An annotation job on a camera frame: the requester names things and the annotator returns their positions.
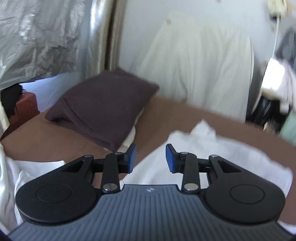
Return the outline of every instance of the black object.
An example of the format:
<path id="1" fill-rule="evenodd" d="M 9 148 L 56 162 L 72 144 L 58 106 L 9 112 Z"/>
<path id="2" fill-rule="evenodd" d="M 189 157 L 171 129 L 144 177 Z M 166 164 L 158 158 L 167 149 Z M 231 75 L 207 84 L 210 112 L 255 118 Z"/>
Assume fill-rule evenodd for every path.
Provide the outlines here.
<path id="1" fill-rule="evenodd" d="M 16 205 L 25 222 L 13 241 L 52 240 L 290 240 L 277 224 L 285 197 L 274 184 L 217 156 L 208 160 L 177 153 L 166 146 L 172 173 L 183 173 L 176 185 L 125 185 L 119 173 L 131 173 L 136 156 L 105 159 L 91 155 L 66 164 L 22 186 Z M 100 189 L 91 183 L 103 172 Z M 206 172 L 207 189 L 200 189 Z"/>
<path id="2" fill-rule="evenodd" d="M 15 104 L 22 94 L 22 86 L 14 84 L 1 91 L 1 103 L 8 117 L 15 114 Z"/>
<path id="3" fill-rule="evenodd" d="M 271 122 L 275 131 L 278 132 L 283 127 L 286 119 L 287 115 L 280 113 L 280 101 L 269 100 L 261 96 L 255 111 L 246 120 L 260 125 L 262 128 L 267 122 Z"/>

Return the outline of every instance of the brown bed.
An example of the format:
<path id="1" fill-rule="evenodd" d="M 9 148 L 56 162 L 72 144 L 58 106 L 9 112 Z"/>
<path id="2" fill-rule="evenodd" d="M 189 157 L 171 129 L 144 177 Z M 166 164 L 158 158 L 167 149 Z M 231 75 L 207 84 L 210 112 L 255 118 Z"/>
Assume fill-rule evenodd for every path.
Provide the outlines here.
<path id="1" fill-rule="evenodd" d="M 102 158 L 108 152 L 80 134 L 56 126 L 41 113 L 15 130 L 2 144 L 6 155 L 15 160 L 69 162 L 85 154 Z M 142 160 L 168 138 L 174 130 L 190 132 L 205 119 L 217 134 L 245 142 L 264 151 L 271 159 L 296 173 L 296 150 L 279 137 L 265 133 L 252 124 L 241 124 L 206 111 L 154 97 L 136 125 L 137 161 Z M 95 186 L 100 184 L 96 176 Z M 293 183 L 280 220 L 296 224 L 296 184 Z"/>

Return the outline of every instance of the brown pillow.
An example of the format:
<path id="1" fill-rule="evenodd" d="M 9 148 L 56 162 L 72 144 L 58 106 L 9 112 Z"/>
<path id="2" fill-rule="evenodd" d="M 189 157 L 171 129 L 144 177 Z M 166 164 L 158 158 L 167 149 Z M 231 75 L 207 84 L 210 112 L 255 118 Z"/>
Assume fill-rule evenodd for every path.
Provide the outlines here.
<path id="1" fill-rule="evenodd" d="M 45 118 L 116 151 L 158 89 L 121 69 L 104 71 L 68 90 Z"/>

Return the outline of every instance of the white cloth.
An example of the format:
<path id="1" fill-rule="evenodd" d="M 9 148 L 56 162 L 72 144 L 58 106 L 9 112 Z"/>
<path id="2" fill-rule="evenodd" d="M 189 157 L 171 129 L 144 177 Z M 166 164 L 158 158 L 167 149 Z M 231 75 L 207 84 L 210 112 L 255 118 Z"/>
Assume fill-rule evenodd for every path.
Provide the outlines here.
<path id="1" fill-rule="evenodd" d="M 287 60 L 269 60 L 258 101 L 262 94 L 278 99 L 282 114 L 289 112 L 289 106 L 296 111 L 296 74 Z"/>
<path id="2" fill-rule="evenodd" d="M 0 229 L 5 234 L 23 222 L 15 205 L 15 195 L 19 188 L 64 164 L 64 161 L 47 163 L 14 161 L 5 156 L 3 146 L 0 144 Z"/>
<path id="3" fill-rule="evenodd" d="M 159 95 L 245 121 L 254 65 L 249 36 L 218 21 L 170 12 L 147 45 L 130 72 L 158 83 Z"/>
<path id="4" fill-rule="evenodd" d="M 285 230 L 290 232 L 293 235 L 296 235 L 296 226 L 291 224 L 286 224 L 284 222 L 279 221 L 279 225 L 281 225 Z"/>
<path id="5" fill-rule="evenodd" d="M 0 137 L 7 130 L 9 125 L 10 124 L 9 124 L 8 117 L 5 113 L 4 107 L 3 107 L 2 102 L 0 100 Z"/>
<path id="6" fill-rule="evenodd" d="M 293 173 L 289 168 L 270 160 L 270 158 L 254 147 L 247 144 L 216 136 L 206 121 L 196 125 L 191 134 L 175 131 L 159 148 L 142 160 L 123 180 L 124 184 L 160 185 L 177 184 L 181 188 L 183 174 L 170 173 L 165 158 L 165 146 L 171 143 L 177 152 L 190 152 L 198 158 L 207 159 L 216 154 L 236 165 L 267 179 L 281 188 L 285 196 L 290 190 Z M 201 188 L 208 186 L 205 175 L 200 177 Z"/>

